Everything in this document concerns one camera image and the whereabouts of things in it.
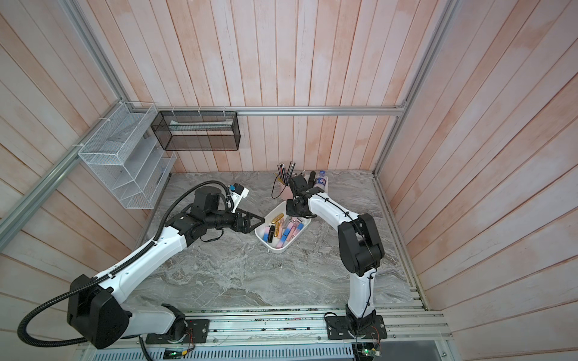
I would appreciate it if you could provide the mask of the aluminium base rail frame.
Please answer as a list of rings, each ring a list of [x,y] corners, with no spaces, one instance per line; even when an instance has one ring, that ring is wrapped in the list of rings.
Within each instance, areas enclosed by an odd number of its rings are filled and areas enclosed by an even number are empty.
[[[419,299],[377,307],[376,325],[353,336],[329,306],[209,309],[188,314],[207,328],[184,344],[135,338],[105,350],[82,345],[77,360],[458,360],[444,315]]]

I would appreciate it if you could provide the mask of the pink metal pen bucket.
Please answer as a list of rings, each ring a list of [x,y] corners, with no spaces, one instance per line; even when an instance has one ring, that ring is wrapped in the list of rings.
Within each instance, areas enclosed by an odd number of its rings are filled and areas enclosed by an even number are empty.
[[[291,188],[283,183],[281,183],[281,194],[280,197],[283,200],[289,200],[289,199],[293,199],[293,193],[291,191]]]

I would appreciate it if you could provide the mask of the pink blue lipstick silver cap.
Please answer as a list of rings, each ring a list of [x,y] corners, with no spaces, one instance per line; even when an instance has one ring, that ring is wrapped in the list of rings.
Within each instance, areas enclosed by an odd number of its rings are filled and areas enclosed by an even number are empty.
[[[280,238],[278,244],[276,245],[276,248],[277,248],[277,249],[280,249],[280,248],[283,248],[283,247],[284,247],[284,244],[285,244],[285,242],[286,242],[286,240],[287,240],[287,238],[288,238],[288,235],[289,235],[289,233],[291,232],[291,228],[292,228],[292,226],[289,225],[289,226],[287,226],[287,227],[283,230],[283,233],[281,234],[281,238]]]

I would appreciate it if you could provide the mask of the bundle of coloured pens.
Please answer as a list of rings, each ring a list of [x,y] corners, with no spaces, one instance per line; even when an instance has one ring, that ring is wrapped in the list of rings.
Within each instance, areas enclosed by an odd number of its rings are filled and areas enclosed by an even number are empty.
[[[280,163],[277,165],[278,171],[278,179],[284,184],[289,185],[290,179],[292,179],[294,174],[296,163],[294,161],[290,161],[289,164],[285,165],[284,163]]]

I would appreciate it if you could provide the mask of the black mesh wall basket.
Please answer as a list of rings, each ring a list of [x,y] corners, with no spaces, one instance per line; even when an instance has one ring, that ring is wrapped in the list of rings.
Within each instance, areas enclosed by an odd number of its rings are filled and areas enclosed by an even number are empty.
[[[151,129],[168,151],[237,151],[241,141],[232,111],[160,111]]]

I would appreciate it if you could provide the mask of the white plastic storage box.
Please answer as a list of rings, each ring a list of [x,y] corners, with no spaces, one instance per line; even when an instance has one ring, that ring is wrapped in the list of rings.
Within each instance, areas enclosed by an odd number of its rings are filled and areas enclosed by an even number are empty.
[[[286,209],[286,201],[283,201],[282,203],[277,205],[271,212],[269,212],[268,215],[265,216],[264,224],[257,227],[256,230],[254,230],[254,234],[257,237],[257,240],[259,240],[262,245],[265,245],[269,251],[271,251],[275,254],[281,254],[289,246],[293,245],[293,243],[295,243],[296,240],[305,233],[305,230],[307,229],[307,227],[311,223],[310,219],[287,216],[285,213],[285,209]],[[284,214],[283,220],[279,221],[277,224],[272,225],[271,220],[273,218],[275,218],[278,214],[281,214],[281,213]],[[277,249],[276,245],[278,244],[278,242],[281,238],[281,234],[283,233],[283,230],[289,225],[292,226],[293,223],[295,223],[295,222],[301,222],[303,224],[303,227],[295,234],[295,236],[293,237],[292,240],[290,240],[290,242],[288,242],[286,240],[283,248]],[[269,228],[271,226],[275,227],[275,238],[273,239],[272,243],[264,242],[263,241],[263,234],[269,232]]]

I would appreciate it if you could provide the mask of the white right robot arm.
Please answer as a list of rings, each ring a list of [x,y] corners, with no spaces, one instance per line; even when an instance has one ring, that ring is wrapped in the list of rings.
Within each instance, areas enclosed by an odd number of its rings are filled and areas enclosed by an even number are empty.
[[[340,260],[350,273],[346,313],[364,320],[374,313],[374,279],[385,251],[376,221],[370,214],[358,214],[341,206],[303,175],[289,180],[293,194],[286,211],[299,218],[320,218],[337,231]]]

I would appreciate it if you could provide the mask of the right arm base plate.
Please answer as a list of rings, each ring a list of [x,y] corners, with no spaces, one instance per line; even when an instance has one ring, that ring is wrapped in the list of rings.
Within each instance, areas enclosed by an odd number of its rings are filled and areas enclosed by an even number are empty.
[[[329,340],[375,340],[382,341],[388,338],[385,322],[382,316],[369,315],[360,323],[349,316],[338,316],[328,312],[324,316],[326,331]]]

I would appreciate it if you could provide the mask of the black stapler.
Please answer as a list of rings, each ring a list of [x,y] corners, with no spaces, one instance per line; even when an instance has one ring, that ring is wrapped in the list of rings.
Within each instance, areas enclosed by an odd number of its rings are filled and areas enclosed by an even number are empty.
[[[314,187],[315,186],[315,179],[316,179],[316,172],[311,171],[309,173],[308,187]]]

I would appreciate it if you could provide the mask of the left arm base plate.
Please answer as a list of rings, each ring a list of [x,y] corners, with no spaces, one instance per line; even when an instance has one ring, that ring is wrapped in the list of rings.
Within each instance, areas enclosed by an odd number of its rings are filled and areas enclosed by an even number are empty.
[[[146,344],[203,344],[209,333],[209,319],[177,320],[165,334],[148,334]]]

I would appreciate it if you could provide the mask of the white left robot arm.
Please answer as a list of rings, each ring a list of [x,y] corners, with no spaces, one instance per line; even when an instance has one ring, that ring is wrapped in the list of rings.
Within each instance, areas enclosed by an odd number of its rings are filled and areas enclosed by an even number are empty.
[[[72,283],[67,321],[90,344],[104,349],[130,336],[158,334],[167,341],[185,339],[188,322],[169,304],[156,308],[130,308],[128,296],[153,271],[180,253],[208,230],[230,229],[248,234],[264,223],[261,216],[239,208],[248,188],[233,184],[222,191],[217,181],[193,189],[194,201],[175,215],[165,214],[157,233],[120,263],[93,278],[81,275]]]

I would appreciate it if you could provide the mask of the slim pink lip gloss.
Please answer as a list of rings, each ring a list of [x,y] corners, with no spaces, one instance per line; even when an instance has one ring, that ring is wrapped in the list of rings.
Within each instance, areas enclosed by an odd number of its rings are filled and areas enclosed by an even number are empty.
[[[287,235],[287,241],[290,242],[290,240],[293,239],[293,237],[295,236],[295,234],[303,227],[303,224],[301,222],[295,222],[293,223],[291,230],[289,232],[289,234]]]

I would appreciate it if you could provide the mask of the black lipstick with gold band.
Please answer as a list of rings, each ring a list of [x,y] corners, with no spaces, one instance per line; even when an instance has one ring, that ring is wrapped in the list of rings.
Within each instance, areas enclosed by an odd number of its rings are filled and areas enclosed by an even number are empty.
[[[267,234],[267,242],[272,243],[273,239],[275,238],[275,227],[271,226],[269,228],[269,232]]]

